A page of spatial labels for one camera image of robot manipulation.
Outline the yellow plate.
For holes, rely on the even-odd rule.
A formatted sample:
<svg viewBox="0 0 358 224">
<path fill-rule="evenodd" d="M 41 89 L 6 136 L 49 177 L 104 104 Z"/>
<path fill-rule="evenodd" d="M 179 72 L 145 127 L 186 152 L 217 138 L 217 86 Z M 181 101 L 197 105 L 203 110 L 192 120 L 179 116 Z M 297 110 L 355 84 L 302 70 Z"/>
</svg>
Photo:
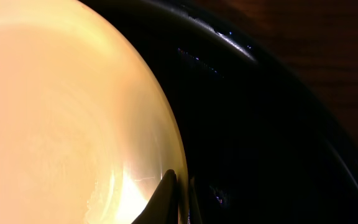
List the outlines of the yellow plate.
<svg viewBox="0 0 358 224">
<path fill-rule="evenodd" d="M 186 223 L 180 133 L 131 43 L 79 1 L 0 1 L 0 223 L 132 223 L 168 170 Z"/>
</svg>

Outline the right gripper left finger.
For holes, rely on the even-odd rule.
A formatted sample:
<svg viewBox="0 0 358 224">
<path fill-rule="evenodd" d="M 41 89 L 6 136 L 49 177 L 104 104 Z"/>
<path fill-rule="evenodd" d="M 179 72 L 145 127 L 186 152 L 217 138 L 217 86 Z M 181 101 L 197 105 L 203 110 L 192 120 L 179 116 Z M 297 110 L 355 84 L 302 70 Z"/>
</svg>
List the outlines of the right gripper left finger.
<svg viewBox="0 0 358 224">
<path fill-rule="evenodd" d="M 178 224 L 178 181 L 167 170 L 142 213 L 132 224 Z"/>
</svg>

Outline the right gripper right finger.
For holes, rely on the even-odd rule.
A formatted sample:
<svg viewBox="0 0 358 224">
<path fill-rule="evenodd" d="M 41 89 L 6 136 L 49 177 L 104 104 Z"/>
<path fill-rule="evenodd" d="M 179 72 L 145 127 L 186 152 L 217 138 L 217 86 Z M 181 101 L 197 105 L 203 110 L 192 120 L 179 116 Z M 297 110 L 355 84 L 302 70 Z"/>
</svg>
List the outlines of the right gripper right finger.
<svg viewBox="0 0 358 224">
<path fill-rule="evenodd" d="M 195 188 L 195 178 L 189 182 L 189 219 L 191 224 L 203 224 Z"/>
</svg>

